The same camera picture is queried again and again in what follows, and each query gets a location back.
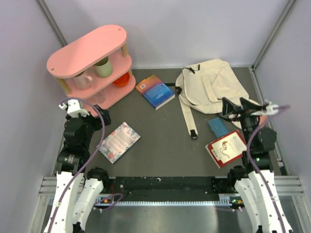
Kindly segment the pink mug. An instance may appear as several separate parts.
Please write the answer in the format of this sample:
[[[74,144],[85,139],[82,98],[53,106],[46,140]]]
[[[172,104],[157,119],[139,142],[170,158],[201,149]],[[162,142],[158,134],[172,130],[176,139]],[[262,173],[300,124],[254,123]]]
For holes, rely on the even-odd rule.
[[[81,90],[89,89],[93,84],[93,78],[87,74],[86,71],[73,77],[73,80],[77,87]]]

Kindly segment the red cream book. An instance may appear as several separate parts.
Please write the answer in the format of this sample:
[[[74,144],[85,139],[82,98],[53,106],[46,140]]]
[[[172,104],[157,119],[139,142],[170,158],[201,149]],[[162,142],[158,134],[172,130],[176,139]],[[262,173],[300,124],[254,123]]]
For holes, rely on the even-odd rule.
[[[218,168],[223,168],[242,157],[246,151],[246,142],[239,130],[216,139],[205,146]]]

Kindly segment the cream canvas backpack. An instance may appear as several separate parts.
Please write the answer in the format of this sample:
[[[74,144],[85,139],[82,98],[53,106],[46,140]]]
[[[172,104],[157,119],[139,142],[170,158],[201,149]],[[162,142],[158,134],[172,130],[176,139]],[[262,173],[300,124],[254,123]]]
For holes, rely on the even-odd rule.
[[[243,97],[254,104],[258,102],[249,98],[230,64],[221,59],[213,59],[182,68],[175,82],[175,89],[191,139],[196,140],[198,131],[191,110],[203,114],[222,112],[222,98],[226,97],[234,104],[240,105]]]

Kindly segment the floral cover book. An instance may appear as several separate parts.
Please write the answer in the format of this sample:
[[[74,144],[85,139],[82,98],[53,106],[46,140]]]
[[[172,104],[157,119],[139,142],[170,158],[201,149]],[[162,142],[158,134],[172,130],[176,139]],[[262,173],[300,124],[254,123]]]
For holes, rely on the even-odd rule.
[[[139,141],[140,138],[141,136],[136,131],[126,122],[123,122],[108,135],[97,148],[111,164],[114,164]]]

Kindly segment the pink cream plate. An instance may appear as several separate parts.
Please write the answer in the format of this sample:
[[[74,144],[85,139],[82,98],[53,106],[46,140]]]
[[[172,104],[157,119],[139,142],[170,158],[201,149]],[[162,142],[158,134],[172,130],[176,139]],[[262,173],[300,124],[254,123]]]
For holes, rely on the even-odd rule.
[[[261,128],[263,127],[264,122],[266,121],[267,118],[268,118],[267,115],[261,115],[260,116],[260,118],[259,118],[259,125],[260,125]]]

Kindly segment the orange bowl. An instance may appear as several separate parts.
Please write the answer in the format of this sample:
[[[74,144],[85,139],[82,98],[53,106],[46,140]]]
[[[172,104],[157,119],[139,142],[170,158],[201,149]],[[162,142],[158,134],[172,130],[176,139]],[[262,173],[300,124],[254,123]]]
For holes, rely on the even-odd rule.
[[[124,75],[122,75],[121,77],[119,77],[118,79],[116,79],[113,84],[116,87],[124,87],[129,83],[130,80],[130,74],[129,73],[125,73]]]

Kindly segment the pink three-tier shelf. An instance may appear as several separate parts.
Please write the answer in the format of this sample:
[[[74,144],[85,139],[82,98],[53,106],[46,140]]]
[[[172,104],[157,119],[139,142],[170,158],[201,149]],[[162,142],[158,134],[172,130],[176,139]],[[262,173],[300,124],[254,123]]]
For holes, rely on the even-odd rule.
[[[99,106],[108,109],[133,91],[136,84],[126,40],[127,32],[123,27],[100,26],[53,53],[47,61],[47,70],[71,99],[91,100],[95,94],[104,90],[106,100]],[[113,72],[109,77],[102,78],[93,69],[105,57],[109,57]],[[87,90],[79,89],[72,79],[83,71],[93,78],[93,84]],[[130,74],[129,83],[124,87],[116,87],[113,82],[125,73]]]

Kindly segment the blue wallet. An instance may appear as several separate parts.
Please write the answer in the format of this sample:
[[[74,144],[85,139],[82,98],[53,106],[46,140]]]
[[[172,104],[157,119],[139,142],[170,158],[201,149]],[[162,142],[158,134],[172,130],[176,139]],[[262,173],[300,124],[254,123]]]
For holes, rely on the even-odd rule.
[[[229,133],[229,130],[219,117],[209,120],[208,125],[217,138]]]

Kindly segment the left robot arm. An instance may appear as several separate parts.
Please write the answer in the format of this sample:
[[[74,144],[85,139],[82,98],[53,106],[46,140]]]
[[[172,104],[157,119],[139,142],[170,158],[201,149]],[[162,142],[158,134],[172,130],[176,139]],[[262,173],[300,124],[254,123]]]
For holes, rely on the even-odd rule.
[[[93,116],[77,99],[60,108],[67,112],[65,140],[57,157],[54,203],[44,232],[83,233],[97,196],[110,188],[107,171],[93,168],[85,173],[85,168],[93,158],[89,146],[94,132],[105,130],[111,119],[109,111],[98,105],[92,106],[98,113]]]

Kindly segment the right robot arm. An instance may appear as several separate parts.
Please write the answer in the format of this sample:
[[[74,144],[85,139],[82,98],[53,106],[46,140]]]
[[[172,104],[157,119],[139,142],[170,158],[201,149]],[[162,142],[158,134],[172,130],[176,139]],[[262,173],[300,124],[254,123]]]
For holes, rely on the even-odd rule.
[[[246,141],[242,152],[242,166],[230,169],[227,187],[238,192],[251,220],[255,233],[292,233],[276,190],[275,173],[270,161],[270,152],[275,149],[277,133],[267,123],[283,112],[289,105],[277,105],[266,101],[255,104],[245,98],[235,104],[222,98],[221,118],[238,121]]]

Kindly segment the blue orange book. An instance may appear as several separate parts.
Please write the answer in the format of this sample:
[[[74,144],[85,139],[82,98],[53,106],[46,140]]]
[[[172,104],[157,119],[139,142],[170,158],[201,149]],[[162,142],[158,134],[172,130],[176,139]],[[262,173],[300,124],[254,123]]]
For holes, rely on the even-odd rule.
[[[175,93],[154,74],[138,83],[136,90],[145,97],[155,110],[175,97]]]

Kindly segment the green mug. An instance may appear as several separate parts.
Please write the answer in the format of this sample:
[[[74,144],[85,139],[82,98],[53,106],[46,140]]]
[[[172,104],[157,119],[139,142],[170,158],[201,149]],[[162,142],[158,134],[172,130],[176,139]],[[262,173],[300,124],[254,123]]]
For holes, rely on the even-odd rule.
[[[109,57],[105,57],[99,62],[97,62],[94,65],[94,69],[95,69],[96,74],[99,77],[103,77],[103,78],[109,77],[113,72],[113,68],[109,60]]]

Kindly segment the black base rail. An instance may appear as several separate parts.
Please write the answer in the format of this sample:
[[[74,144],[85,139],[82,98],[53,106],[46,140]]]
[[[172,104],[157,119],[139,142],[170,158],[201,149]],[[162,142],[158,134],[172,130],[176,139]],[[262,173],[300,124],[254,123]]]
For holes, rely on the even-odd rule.
[[[217,201],[234,193],[223,177],[116,177],[105,183],[103,194],[123,194],[122,201]]]

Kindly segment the clear glass cup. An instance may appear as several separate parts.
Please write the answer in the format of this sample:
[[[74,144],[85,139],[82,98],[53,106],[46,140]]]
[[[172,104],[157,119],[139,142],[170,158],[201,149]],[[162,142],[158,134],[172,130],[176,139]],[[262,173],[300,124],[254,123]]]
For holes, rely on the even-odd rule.
[[[93,100],[96,104],[105,102],[106,100],[105,91],[104,90],[99,91],[97,94],[93,96]]]

